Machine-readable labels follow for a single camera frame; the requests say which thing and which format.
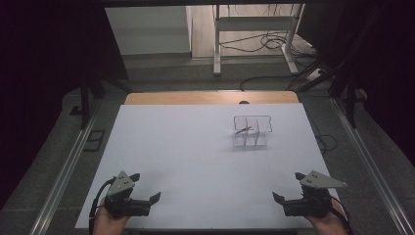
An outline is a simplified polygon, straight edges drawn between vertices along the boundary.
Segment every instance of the gray floor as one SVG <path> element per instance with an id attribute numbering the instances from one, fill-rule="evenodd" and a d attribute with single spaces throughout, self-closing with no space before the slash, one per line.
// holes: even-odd
<path id="1" fill-rule="evenodd" d="M 221 76 L 212 74 L 210 60 L 153 58 L 149 61 L 143 58 L 128 58 L 125 64 L 130 80 L 123 83 L 137 92 L 239 90 L 240 82 L 249 77 L 289 74 L 281 57 L 224 60 Z M 284 90 L 290 81 L 287 77 L 259 78 L 247 82 L 244 88 Z M 86 230 L 74 229 L 74 224 L 105 150 L 119 106 L 126 96 L 126 93 L 117 87 L 107 82 L 104 84 L 107 95 L 102 100 L 93 126 L 93 130 L 105 130 L 104 143 L 99 151 L 83 152 L 80 155 L 46 234 L 87 234 Z M 327 95 L 329 85 L 328 81 L 298 95 L 308 112 L 316 135 L 328 134 L 337 140 L 337 148 L 325 153 L 323 158 L 331 175 L 349 185 L 338 190 L 338 193 L 351 213 L 351 225 L 355 234 L 399 234 L 388 208 L 379 196 L 367 169 L 346 134 L 333 102 Z M 79 103 L 78 90 L 65 97 L 63 111 L 49 138 L 21 184 L 0 212 L 1 234 L 29 233 L 79 134 L 80 117 L 69 115 L 72 107 L 78 106 Z M 368 116 L 361 104 L 356 106 L 355 117 L 357 129 L 374 161 L 414 224 L 415 168 L 388 135 Z M 336 142 L 331 139 L 325 141 L 328 147 L 336 146 Z"/>

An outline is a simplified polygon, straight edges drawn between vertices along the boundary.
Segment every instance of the white tabletop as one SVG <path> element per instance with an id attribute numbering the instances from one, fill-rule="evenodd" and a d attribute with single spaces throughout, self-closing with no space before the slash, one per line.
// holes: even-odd
<path id="1" fill-rule="evenodd" d="M 234 116 L 271 116 L 267 146 L 234 147 Z M 162 230 L 309 228 L 285 217 L 272 191 L 299 199 L 295 172 L 329 175 L 302 104 L 121 106 L 76 228 L 88 227 L 98 189 L 121 170 L 141 174 L 131 198 L 161 192 L 126 227 Z"/>

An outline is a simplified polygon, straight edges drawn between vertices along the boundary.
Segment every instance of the white table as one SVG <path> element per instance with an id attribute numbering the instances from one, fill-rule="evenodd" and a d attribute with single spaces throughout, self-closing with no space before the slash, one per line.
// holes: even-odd
<path id="1" fill-rule="evenodd" d="M 271 116 L 267 146 L 234 147 L 234 116 Z M 310 228 L 285 217 L 272 191 L 299 199 L 295 172 L 313 169 L 329 175 L 302 104 L 121 106 L 75 227 L 88 227 L 98 189 L 125 170 L 141 174 L 131 198 L 161 192 L 150 215 L 131 217 L 127 228 Z"/>

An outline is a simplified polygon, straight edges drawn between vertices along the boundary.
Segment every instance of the wall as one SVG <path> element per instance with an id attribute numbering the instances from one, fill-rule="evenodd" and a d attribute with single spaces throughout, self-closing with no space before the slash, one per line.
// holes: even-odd
<path id="1" fill-rule="evenodd" d="M 121 55 L 190 52 L 186 7 L 108 8 Z"/>

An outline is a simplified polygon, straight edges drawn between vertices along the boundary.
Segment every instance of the dark background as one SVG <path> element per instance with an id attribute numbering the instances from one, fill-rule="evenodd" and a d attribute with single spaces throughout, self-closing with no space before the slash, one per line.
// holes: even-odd
<path id="1" fill-rule="evenodd" d="M 82 77 L 127 75 L 104 8 L 3 3 L 0 11 L 3 207 L 55 125 L 64 95 Z"/>

